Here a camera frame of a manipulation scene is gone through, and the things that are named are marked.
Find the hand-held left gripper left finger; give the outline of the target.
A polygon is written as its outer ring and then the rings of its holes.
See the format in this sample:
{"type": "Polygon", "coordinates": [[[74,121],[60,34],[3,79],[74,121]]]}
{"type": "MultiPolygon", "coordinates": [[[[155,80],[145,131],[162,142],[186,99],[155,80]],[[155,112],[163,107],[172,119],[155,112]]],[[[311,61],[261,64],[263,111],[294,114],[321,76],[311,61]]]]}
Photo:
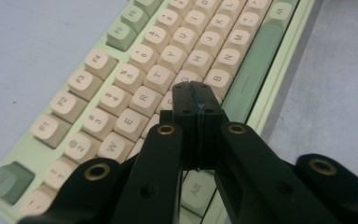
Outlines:
{"type": "Polygon", "coordinates": [[[196,166],[196,87],[173,87],[173,110],[149,130],[110,224],[179,224],[183,171],[196,166]]]}

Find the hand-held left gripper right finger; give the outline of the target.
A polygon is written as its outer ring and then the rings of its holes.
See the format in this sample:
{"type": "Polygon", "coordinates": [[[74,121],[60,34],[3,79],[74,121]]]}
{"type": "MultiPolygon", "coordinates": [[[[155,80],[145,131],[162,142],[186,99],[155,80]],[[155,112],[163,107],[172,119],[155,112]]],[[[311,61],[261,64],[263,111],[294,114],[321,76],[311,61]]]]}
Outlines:
{"type": "Polygon", "coordinates": [[[192,99],[198,131],[192,160],[214,170],[233,224],[339,224],[251,127],[228,120],[209,86],[194,82],[192,99]]]}

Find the green and cream mechanical keyboard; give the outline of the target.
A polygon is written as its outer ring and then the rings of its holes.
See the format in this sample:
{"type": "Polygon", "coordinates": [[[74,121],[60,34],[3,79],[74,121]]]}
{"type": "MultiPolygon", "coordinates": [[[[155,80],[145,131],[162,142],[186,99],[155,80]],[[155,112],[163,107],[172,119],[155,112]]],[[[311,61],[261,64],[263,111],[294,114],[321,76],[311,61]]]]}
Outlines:
{"type": "Polygon", "coordinates": [[[88,159],[125,161],[180,82],[265,126],[315,0],[129,0],[0,162],[0,218],[45,212],[88,159]]]}

